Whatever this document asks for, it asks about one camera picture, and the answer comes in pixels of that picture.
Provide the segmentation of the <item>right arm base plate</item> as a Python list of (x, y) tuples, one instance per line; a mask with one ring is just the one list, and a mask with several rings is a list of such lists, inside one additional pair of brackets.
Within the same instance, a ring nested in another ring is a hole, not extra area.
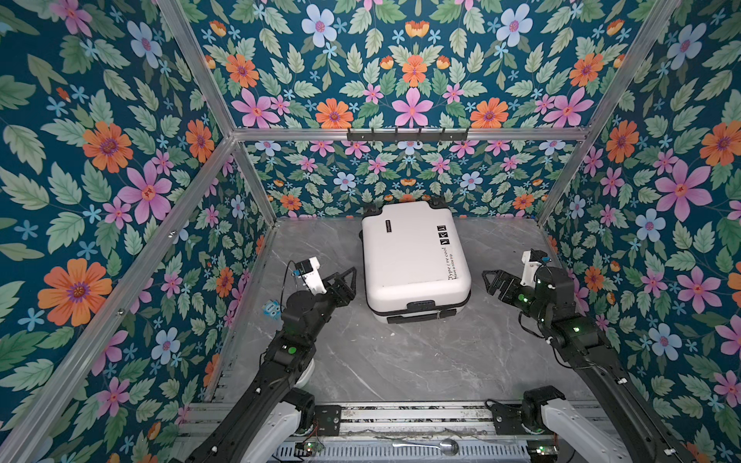
[(494, 399), (487, 399), (484, 407), (491, 413), (497, 435), (538, 435), (543, 430), (529, 428), (522, 418), (521, 406), (510, 405)]

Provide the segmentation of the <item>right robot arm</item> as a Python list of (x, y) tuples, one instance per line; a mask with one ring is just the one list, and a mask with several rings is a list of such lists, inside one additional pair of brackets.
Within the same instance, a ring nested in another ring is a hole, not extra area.
[(484, 271), (487, 293), (536, 322), (538, 337), (562, 367), (589, 387), (617, 433), (597, 428), (554, 386), (524, 393), (518, 406), (490, 401), (487, 406), (496, 428), (518, 420), (532, 434), (550, 431), (588, 462), (693, 461), (692, 453), (630, 380), (606, 334), (577, 311), (575, 285), (567, 270), (552, 266), (548, 254), (540, 250), (524, 252), (522, 262), (520, 276)]

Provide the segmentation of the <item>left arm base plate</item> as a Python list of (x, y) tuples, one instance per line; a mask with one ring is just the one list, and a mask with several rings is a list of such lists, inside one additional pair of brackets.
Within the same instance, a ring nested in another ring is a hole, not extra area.
[(302, 412), (299, 434), (336, 437), (340, 435), (343, 418), (341, 405), (312, 405)]

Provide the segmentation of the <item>black suitcase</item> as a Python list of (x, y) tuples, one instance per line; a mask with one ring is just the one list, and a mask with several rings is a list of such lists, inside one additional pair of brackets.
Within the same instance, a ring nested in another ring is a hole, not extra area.
[(368, 206), (359, 237), (366, 301), (377, 320), (452, 318), (468, 303), (471, 272), (443, 200)]

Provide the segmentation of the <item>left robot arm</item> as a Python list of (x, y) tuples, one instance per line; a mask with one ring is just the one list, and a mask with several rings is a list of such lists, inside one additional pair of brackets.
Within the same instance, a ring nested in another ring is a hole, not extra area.
[(186, 462), (266, 462), (289, 437), (314, 426), (315, 398), (299, 384), (310, 376), (316, 342), (333, 312), (357, 295), (357, 269), (324, 278), (318, 259), (309, 258), (294, 273), (305, 287), (280, 303), (282, 328), (254, 379)]

